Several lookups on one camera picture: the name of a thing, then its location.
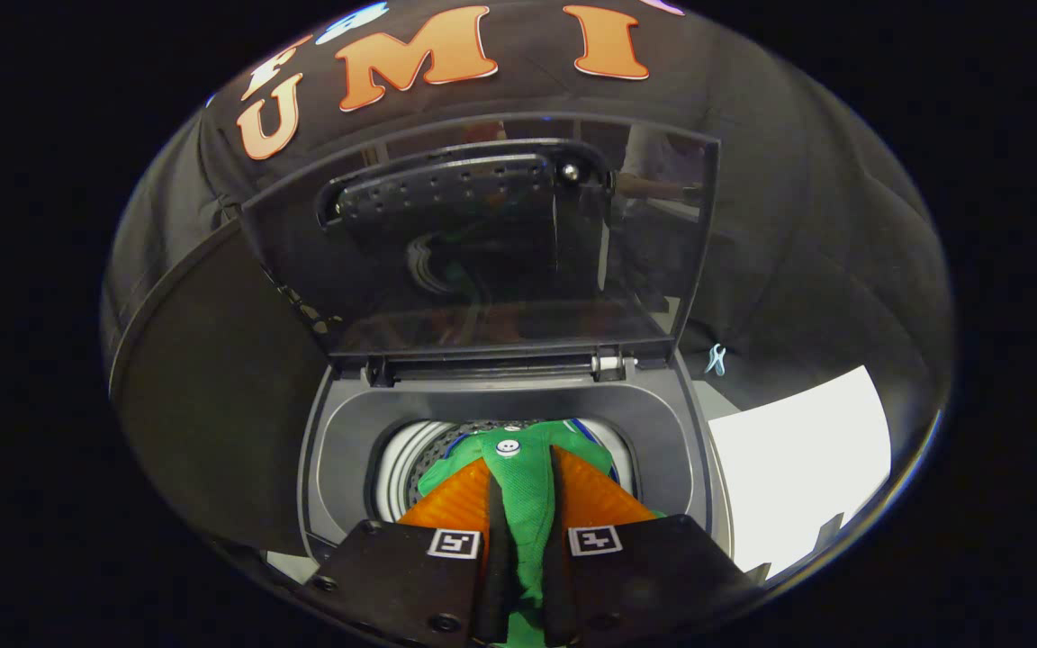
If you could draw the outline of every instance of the button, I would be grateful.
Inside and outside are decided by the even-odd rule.
[[[499,453],[499,456],[514,456],[518,454],[518,442],[515,440],[501,440],[498,446],[495,446],[495,451]]]

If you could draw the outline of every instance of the screw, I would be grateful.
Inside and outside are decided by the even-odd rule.
[[[334,579],[328,576],[318,576],[314,579],[314,587],[319,588],[321,591],[334,591],[338,589],[338,583],[334,583]]]
[[[437,631],[457,631],[461,627],[458,619],[450,615],[435,615],[429,620],[429,624]]]

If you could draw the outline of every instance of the transparent lid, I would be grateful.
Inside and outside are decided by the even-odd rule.
[[[645,124],[447,123],[324,161],[243,219],[338,356],[673,344],[717,164]]]

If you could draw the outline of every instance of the blue trim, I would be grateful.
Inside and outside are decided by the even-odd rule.
[[[587,426],[584,426],[584,423],[582,421],[580,421],[580,419],[571,419],[570,422],[573,423],[573,424],[576,424],[577,430],[579,430],[580,432],[582,432],[583,435],[584,435],[584,438],[587,438],[593,444],[597,444],[598,446],[602,446],[602,444],[597,443],[597,440],[593,438],[593,435],[590,433],[590,430],[587,429]]]
[[[590,440],[590,442],[593,443],[594,446],[602,446],[602,444],[597,443],[597,440],[593,438],[593,434],[590,433],[590,430],[587,429],[587,426],[584,426],[584,423],[580,421],[580,419],[571,419],[570,422],[576,424],[577,429],[579,429],[579,431],[583,433],[584,438]],[[618,483],[618,469],[614,468],[613,461],[611,462],[611,471],[608,473],[608,475],[611,477],[611,480],[614,480],[614,483],[622,485],[621,483]]]
[[[469,435],[470,434],[464,433],[456,435],[456,438],[453,438],[453,442],[450,442],[450,446],[447,447],[447,451],[443,453],[443,459],[448,458],[448,456],[450,456],[450,451],[454,450],[454,447],[458,446],[458,442],[465,440],[466,438],[469,438]]]

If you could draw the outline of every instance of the letter m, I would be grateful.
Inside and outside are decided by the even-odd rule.
[[[338,108],[355,111],[383,98],[386,87],[375,85],[375,72],[396,89],[411,90],[427,54],[431,69],[423,79],[432,85],[495,74],[499,65],[482,53],[478,34],[478,21],[487,12],[486,7],[450,9],[429,18],[409,44],[380,32],[338,50],[334,58],[346,63],[346,95]]]

